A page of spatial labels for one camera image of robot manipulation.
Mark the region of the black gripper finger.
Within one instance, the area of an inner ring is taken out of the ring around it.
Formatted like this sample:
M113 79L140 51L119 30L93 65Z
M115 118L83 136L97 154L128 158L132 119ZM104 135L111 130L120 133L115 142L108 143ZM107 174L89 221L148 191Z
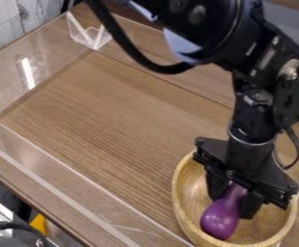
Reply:
M205 185L209 198L215 201L225 192L233 173L224 165L207 165L205 166Z
M263 205L263 202L263 195L256 192L249 192L244 196L240 209L241 219L251 219L254 217L260 206Z

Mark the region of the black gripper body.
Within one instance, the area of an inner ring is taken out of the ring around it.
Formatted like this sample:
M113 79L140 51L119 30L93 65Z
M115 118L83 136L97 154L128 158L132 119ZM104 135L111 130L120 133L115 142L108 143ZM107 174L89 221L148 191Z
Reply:
M233 173L231 182L241 186L248 193L262 194L263 204L274 204L287 209L299 185L275 158L278 135L275 133L268 138L264 135L251 138L229 129L227 140L199 136L195 139L193 160L204 167L224 165Z

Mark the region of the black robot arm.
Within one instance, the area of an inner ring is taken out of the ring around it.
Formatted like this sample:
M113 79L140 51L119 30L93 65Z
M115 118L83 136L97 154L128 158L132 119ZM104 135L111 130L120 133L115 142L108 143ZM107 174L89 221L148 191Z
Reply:
M179 63L153 63L133 45L103 0L85 0L132 59L161 74L216 64L232 73L236 96L228 137L195 141L205 167L208 196L219 200L235 183L245 190L239 206L249 219L264 204L287 208L299 191L278 156L276 137L299 123L299 44L266 19L262 0L128 0L160 23Z

